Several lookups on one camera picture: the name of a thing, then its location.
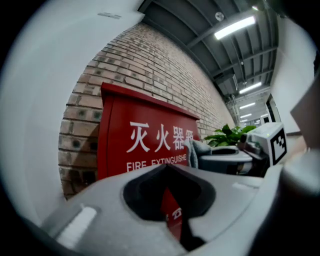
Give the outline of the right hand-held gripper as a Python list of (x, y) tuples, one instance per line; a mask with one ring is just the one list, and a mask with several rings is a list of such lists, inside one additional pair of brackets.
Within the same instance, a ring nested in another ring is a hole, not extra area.
[(278, 164), (287, 154), (286, 139), (283, 123), (267, 122), (243, 133), (237, 147), (213, 147), (212, 155), (198, 158), (198, 168), (220, 174), (248, 173), (251, 176), (264, 177), (268, 168)]

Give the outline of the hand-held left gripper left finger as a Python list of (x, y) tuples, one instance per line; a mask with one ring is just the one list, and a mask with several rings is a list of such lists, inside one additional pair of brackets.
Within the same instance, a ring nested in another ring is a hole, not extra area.
[(41, 229), (77, 256), (183, 256), (163, 221), (143, 220), (126, 204), (125, 185), (151, 170), (102, 179), (61, 204)]

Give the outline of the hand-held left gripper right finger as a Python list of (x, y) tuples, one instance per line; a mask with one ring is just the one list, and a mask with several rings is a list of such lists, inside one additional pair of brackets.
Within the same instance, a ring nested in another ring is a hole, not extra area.
[(167, 228), (194, 250), (226, 230), (248, 207), (262, 178), (182, 165), (167, 167)]

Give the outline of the grey cleaning cloth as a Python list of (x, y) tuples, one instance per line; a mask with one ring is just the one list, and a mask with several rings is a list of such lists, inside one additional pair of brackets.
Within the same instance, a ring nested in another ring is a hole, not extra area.
[(192, 168), (197, 169), (199, 167), (199, 158), (201, 156), (212, 155), (213, 148), (198, 140), (186, 139), (184, 141), (184, 146), (187, 148), (187, 165)]

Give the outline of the red fire extinguisher cabinet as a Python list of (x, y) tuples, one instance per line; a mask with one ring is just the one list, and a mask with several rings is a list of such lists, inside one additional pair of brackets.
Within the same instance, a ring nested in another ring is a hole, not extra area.
[(187, 204), (199, 189), (177, 166), (188, 163), (186, 139), (197, 139), (197, 117), (143, 93), (109, 83), (101, 87), (98, 178), (141, 168), (151, 173), (126, 185), (128, 207), (141, 219), (164, 221), (181, 243), (193, 235)]

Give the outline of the green potted plant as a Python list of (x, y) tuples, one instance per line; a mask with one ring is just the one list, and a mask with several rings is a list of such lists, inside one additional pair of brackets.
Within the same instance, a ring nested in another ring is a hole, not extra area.
[(228, 124), (222, 129), (216, 129), (215, 134), (206, 136), (203, 140), (211, 147), (235, 146), (241, 139), (242, 135), (254, 130), (255, 125), (247, 125), (245, 127), (236, 126), (230, 128)]

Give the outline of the grey ventilation duct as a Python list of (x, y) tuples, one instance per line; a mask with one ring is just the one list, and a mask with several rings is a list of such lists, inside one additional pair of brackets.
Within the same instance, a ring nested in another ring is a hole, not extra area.
[(234, 95), (238, 92), (238, 82), (234, 73), (223, 75), (216, 79), (214, 83), (224, 97)]

